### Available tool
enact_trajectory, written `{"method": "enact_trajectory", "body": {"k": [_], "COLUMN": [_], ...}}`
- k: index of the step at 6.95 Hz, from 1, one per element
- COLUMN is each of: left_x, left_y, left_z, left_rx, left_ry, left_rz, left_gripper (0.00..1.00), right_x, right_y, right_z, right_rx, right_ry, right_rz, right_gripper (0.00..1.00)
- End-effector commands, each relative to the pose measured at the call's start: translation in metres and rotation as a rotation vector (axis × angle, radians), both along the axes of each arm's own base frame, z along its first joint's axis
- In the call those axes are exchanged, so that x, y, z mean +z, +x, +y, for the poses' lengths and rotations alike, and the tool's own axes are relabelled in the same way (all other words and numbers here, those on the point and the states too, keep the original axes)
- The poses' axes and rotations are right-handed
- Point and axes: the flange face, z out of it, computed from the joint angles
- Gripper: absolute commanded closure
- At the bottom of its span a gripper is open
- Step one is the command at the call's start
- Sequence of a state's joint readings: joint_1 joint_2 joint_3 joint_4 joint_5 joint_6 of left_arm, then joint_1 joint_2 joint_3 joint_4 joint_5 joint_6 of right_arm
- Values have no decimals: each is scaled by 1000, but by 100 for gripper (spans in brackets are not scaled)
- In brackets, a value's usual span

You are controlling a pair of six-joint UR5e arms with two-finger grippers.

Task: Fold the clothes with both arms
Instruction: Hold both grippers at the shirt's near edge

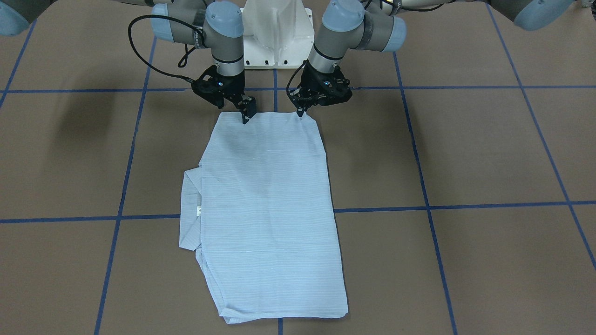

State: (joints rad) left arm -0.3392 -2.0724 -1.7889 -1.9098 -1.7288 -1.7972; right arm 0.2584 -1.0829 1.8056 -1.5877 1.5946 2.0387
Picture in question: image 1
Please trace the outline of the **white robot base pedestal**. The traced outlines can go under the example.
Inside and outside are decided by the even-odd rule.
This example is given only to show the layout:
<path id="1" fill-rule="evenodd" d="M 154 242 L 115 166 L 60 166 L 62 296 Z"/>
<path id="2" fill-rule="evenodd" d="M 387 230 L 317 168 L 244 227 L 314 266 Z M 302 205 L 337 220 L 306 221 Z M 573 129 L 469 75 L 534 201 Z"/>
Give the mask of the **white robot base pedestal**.
<path id="1" fill-rule="evenodd" d="M 247 0 L 241 11 L 245 69 L 297 69 L 307 59 L 315 32 L 301 0 Z"/>

